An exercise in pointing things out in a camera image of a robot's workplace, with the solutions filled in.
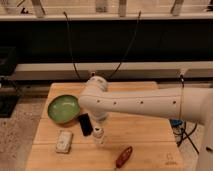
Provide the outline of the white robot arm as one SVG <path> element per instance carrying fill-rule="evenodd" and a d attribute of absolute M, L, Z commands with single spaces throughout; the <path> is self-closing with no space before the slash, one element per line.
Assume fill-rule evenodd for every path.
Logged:
<path fill-rule="evenodd" d="M 109 91 L 107 81 L 91 77 L 78 97 L 82 108 L 92 112 L 96 122 L 107 112 L 130 113 L 199 123 L 204 135 L 196 171 L 213 171 L 213 88 L 178 88 L 142 91 Z"/>

